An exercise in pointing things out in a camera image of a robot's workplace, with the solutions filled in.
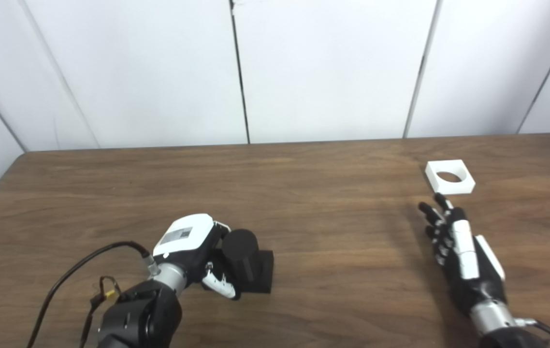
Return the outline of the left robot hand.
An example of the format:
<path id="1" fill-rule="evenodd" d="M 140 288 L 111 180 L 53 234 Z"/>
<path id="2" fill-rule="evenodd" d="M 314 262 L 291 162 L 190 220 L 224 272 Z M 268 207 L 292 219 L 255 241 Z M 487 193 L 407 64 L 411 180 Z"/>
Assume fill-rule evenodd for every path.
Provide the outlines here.
<path id="1" fill-rule="evenodd" d="M 205 213 L 174 221 L 154 247 L 159 272 L 153 279 L 169 287 L 176 297 L 191 284 L 202 283 L 226 299 L 237 301 L 241 291 L 215 255 L 231 231 L 228 225 Z"/>

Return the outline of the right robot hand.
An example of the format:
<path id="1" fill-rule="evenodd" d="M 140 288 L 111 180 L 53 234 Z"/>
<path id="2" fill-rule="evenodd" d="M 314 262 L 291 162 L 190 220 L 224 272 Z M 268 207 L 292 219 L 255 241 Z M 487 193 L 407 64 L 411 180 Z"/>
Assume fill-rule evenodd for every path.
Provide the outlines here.
<path id="1" fill-rule="evenodd" d="M 433 258 L 447 281 L 455 307 L 469 315 L 483 302 L 507 304 L 505 272 L 483 235 L 474 235 L 461 207 L 452 205 L 444 195 L 434 194 L 439 209 L 426 202 L 417 207 L 427 221 Z"/>

